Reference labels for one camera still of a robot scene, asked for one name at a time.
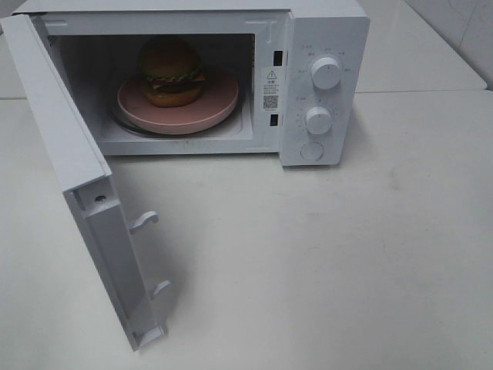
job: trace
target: microwave door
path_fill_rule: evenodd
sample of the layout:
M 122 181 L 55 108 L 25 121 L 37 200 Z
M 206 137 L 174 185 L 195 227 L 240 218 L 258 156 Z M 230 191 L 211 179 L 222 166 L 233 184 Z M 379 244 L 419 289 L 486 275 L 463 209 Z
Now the microwave door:
M 2 27 L 63 196 L 130 344 L 139 349 L 163 334 L 151 300 L 169 282 L 146 289 L 130 234 L 156 222 L 157 214 L 126 220 L 111 170 L 42 41 L 49 40 L 42 22 L 15 15 L 2 19 Z

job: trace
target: sticker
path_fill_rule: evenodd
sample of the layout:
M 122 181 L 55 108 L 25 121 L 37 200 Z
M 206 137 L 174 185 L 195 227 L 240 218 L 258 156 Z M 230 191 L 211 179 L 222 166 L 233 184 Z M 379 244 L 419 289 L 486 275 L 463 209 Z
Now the sticker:
M 284 67 L 264 67 L 261 69 L 262 110 L 269 113 L 281 111 Z

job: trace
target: power knob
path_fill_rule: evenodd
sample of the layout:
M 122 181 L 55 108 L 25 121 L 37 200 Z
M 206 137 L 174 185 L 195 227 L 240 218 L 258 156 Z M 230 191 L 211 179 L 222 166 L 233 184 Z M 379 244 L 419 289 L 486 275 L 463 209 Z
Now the power knob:
M 322 135 L 332 128 L 332 114 L 322 106 L 310 109 L 306 116 L 307 131 L 313 135 Z
M 334 56 L 324 56 L 311 65 L 311 79 L 322 90 L 332 89 L 342 78 L 342 64 Z

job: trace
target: microwave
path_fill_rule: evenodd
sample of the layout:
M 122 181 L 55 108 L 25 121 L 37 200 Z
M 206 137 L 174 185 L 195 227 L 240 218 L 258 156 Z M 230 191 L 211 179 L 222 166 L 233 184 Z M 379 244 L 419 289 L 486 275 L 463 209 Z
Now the microwave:
M 28 0 L 2 19 L 63 196 L 133 350 L 165 332 L 153 300 L 172 285 L 145 285 L 132 235 L 158 215 L 126 219 L 104 156 L 279 153 L 283 166 L 337 164 L 368 26 L 354 0 Z M 201 106 L 148 108 L 159 119 L 180 111 L 169 127 L 204 114 L 212 126 L 158 132 L 132 120 L 122 89 L 158 35 L 182 39 L 233 88 L 212 79 Z M 231 93 L 219 115 L 204 103 L 211 91 Z

